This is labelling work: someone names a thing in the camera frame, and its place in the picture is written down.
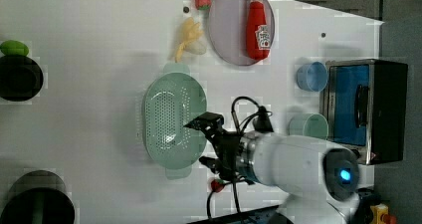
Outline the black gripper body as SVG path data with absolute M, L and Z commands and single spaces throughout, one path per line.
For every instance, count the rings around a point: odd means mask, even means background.
M 237 178 L 238 169 L 236 158 L 239 154 L 239 144 L 241 136 L 234 131 L 228 131 L 224 127 L 222 130 L 202 131 L 206 139 L 212 144 L 220 160 L 221 172 L 219 177 L 223 180 L 232 181 Z

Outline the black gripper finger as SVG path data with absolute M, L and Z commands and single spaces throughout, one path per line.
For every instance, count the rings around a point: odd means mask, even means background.
M 201 156 L 199 162 L 207 167 L 212 173 L 218 174 L 221 172 L 220 160 L 218 158 Z
M 222 130 L 223 117 L 213 112 L 205 112 L 195 119 L 189 121 L 185 127 L 195 130 Z

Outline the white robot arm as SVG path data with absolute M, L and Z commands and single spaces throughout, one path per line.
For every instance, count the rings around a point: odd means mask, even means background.
M 187 128 L 201 131 L 216 156 L 202 156 L 221 179 L 278 188 L 288 198 L 278 207 L 283 224 L 351 224 L 359 205 L 357 157 L 353 151 L 324 139 L 274 132 L 269 114 L 249 120 L 254 129 L 223 128 L 224 118 L 205 112 Z

